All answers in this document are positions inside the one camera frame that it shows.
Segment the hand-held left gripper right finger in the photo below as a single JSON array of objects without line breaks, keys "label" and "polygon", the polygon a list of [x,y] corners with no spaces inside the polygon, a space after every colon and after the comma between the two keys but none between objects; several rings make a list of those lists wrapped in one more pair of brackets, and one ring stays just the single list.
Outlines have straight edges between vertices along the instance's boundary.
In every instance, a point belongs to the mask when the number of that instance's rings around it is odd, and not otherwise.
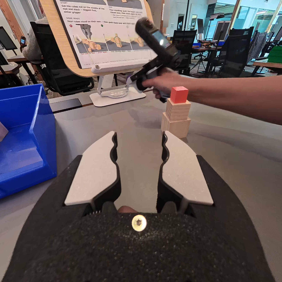
[{"label": "hand-held left gripper right finger", "polygon": [[169,131],[162,136],[162,164],[158,178],[157,210],[173,202],[176,210],[189,204],[214,204],[196,153]]}]

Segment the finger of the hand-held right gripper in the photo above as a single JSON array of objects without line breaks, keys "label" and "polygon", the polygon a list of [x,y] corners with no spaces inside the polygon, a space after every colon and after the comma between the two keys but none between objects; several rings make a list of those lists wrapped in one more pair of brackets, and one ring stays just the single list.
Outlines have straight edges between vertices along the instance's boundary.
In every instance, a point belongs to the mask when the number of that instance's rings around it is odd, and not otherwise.
[{"label": "finger of the hand-held right gripper", "polygon": [[144,87],[143,81],[148,79],[153,79],[158,76],[158,72],[161,69],[161,66],[147,68],[143,66],[139,71],[135,72],[129,76],[126,80],[127,87]]}]

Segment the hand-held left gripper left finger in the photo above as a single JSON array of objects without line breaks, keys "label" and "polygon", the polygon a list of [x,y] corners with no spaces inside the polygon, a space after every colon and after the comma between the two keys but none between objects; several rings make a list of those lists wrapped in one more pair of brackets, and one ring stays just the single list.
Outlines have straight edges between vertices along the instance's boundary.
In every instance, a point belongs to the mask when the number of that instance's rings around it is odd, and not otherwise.
[{"label": "hand-held left gripper left finger", "polygon": [[101,210],[105,202],[118,199],[121,179],[117,146],[117,133],[111,131],[84,151],[65,199],[66,206],[86,203],[93,210]]}]

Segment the red wooden cube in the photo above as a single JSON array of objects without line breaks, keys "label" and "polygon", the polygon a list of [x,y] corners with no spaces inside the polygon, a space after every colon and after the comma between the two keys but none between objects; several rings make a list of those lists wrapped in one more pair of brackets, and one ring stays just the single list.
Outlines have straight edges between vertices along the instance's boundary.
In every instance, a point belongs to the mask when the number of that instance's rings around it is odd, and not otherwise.
[{"label": "red wooden cube", "polygon": [[188,98],[188,93],[189,93],[189,90],[183,86],[172,87],[171,94],[170,94],[170,100],[174,104],[186,103],[187,98]]}]

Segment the medium wooden cube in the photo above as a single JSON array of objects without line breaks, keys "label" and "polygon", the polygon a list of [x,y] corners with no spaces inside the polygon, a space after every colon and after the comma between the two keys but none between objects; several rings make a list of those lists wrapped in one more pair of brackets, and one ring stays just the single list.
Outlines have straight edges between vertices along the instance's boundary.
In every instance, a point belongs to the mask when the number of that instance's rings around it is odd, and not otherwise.
[{"label": "medium wooden cube", "polygon": [[169,121],[184,121],[188,119],[191,103],[187,100],[185,103],[174,103],[170,98],[167,99],[166,116]]}]

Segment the blue plastic bin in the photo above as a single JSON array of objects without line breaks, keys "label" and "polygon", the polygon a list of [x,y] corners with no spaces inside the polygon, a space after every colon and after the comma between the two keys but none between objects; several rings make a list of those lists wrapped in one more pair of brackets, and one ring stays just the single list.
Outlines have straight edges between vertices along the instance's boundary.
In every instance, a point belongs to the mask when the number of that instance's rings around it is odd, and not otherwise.
[{"label": "blue plastic bin", "polygon": [[55,117],[42,84],[1,89],[0,199],[57,176]]}]

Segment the person's right forearm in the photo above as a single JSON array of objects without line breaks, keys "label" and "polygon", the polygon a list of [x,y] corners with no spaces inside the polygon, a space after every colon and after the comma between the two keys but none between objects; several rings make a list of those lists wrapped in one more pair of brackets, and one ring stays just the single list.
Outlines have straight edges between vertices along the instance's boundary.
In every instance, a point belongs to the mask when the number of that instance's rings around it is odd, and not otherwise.
[{"label": "person's right forearm", "polygon": [[190,101],[282,125],[282,78],[190,79]]}]

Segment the person's right hand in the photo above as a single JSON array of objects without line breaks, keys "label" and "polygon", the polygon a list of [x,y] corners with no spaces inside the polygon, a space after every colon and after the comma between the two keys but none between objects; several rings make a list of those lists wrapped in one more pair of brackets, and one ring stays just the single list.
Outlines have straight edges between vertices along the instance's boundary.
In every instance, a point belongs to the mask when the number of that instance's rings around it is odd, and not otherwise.
[{"label": "person's right hand", "polygon": [[187,76],[181,76],[175,72],[170,72],[168,69],[163,70],[160,76],[152,79],[147,79],[142,82],[143,87],[152,87],[156,99],[161,99],[161,92],[170,94],[173,87],[185,87],[191,91],[195,90],[196,79]]}]

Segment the black office chair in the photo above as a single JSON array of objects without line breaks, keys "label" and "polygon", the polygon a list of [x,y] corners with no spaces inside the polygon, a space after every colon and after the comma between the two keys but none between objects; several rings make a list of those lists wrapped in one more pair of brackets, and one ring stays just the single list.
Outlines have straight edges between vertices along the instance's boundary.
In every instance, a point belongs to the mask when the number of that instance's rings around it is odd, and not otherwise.
[{"label": "black office chair", "polygon": [[50,26],[35,22],[30,22],[30,24],[46,65],[44,68],[40,67],[40,73],[47,87],[62,96],[88,92],[93,89],[92,78],[78,76],[66,66]]},{"label": "black office chair", "polygon": [[180,51],[181,63],[176,68],[179,74],[188,76],[190,73],[190,62],[192,57],[192,47],[197,34],[197,30],[180,31],[175,30],[172,43]]},{"label": "black office chair", "polygon": [[247,63],[254,27],[231,29],[221,48],[219,57],[223,59],[217,78],[238,78]]}]

